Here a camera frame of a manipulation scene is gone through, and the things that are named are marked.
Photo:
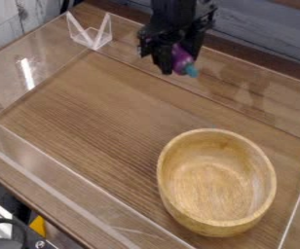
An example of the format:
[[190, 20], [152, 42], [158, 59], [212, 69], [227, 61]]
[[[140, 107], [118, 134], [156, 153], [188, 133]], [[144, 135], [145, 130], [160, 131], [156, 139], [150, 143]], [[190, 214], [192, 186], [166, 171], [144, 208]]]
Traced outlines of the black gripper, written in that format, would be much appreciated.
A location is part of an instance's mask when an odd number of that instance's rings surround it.
[[217, 10], [216, 0], [152, 0], [150, 21], [137, 32], [138, 51], [141, 56], [152, 54], [164, 75], [173, 74], [173, 44], [197, 59]]

